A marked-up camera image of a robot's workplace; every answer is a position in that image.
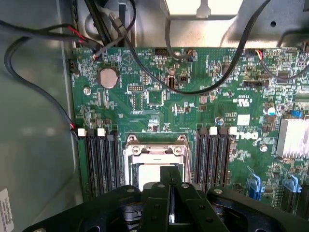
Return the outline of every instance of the gray metal panel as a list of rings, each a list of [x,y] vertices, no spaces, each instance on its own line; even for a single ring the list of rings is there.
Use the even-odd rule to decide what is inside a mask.
[[[70,1],[2,0],[0,19],[42,28],[70,22]],[[14,40],[0,32],[0,57]],[[65,109],[70,105],[70,78],[65,46],[33,40],[14,57],[23,77],[51,93]],[[69,126],[38,93],[16,83],[0,62],[0,191],[8,189],[14,231],[50,217],[82,201],[79,164]]]
[[[132,41],[136,46],[165,46],[165,16],[160,9],[159,1],[135,0],[138,13],[135,25],[136,40]],[[249,18],[264,1],[243,0],[238,16],[231,20],[172,21],[171,44],[175,47],[236,47]],[[77,0],[77,2],[79,29],[85,33],[85,19],[89,12],[84,0]],[[304,12],[304,4],[305,0],[272,0],[257,19],[246,46],[275,47],[284,33],[308,28],[309,12]],[[110,0],[107,6],[118,11],[116,0]],[[276,22],[275,27],[271,27],[272,21]],[[91,23],[89,25],[91,31],[95,30]],[[295,45],[302,39],[304,37],[299,34],[287,36],[283,44]]]

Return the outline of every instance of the heatsink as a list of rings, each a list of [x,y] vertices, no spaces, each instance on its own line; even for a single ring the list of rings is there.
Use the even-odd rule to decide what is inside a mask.
[[[309,158],[309,120],[281,120],[276,154],[283,159]]]

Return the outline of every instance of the screw hole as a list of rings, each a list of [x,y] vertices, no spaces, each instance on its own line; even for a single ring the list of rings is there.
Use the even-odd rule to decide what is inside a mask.
[[[209,222],[209,223],[212,223],[212,222],[213,222],[213,219],[210,218],[210,217],[207,217],[207,218],[206,218],[206,221]]]
[[[277,23],[276,23],[275,21],[272,21],[272,22],[270,23],[270,26],[271,26],[272,28],[274,28],[276,25],[277,25]]]

